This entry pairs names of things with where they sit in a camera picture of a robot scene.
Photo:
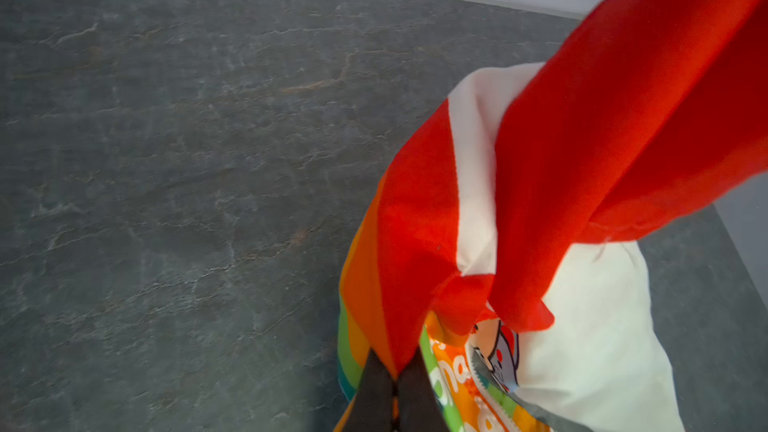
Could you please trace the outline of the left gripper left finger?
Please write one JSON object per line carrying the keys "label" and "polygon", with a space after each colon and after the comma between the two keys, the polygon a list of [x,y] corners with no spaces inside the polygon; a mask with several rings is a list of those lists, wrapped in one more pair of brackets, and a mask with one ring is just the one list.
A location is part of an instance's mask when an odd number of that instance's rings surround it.
{"label": "left gripper left finger", "polygon": [[348,407],[343,432],[392,432],[395,430],[395,382],[373,350],[369,351],[360,387]]}

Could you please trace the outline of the colourful red white kids jacket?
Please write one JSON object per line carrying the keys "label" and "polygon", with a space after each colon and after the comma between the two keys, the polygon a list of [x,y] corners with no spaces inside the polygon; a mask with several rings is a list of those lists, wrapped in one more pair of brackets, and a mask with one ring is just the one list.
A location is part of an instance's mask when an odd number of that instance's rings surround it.
{"label": "colourful red white kids jacket", "polygon": [[767,168],[767,0],[603,0],[465,77],[389,165],[340,280],[339,380],[419,349],[449,431],[680,431],[638,242]]}

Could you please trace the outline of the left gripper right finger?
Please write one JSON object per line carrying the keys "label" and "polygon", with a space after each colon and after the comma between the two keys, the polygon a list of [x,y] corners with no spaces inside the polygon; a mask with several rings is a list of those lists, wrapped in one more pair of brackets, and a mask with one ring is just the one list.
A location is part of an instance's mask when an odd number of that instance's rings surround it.
{"label": "left gripper right finger", "polygon": [[416,349],[397,379],[400,432],[448,432],[423,356]]}

